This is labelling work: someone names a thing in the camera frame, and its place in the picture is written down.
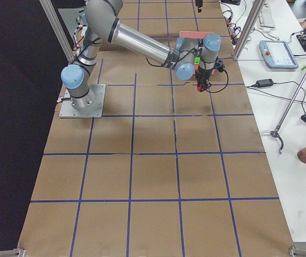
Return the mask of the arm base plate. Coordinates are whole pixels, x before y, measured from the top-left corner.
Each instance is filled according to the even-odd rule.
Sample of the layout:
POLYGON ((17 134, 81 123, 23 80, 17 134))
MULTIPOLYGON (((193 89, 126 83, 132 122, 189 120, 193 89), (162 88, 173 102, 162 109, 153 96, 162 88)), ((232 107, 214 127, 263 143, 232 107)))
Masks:
POLYGON ((106 95, 106 84, 91 84, 89 92, 82 98, 72 98, 65 90, 59 116, 61 118, 101 118, 106 95))

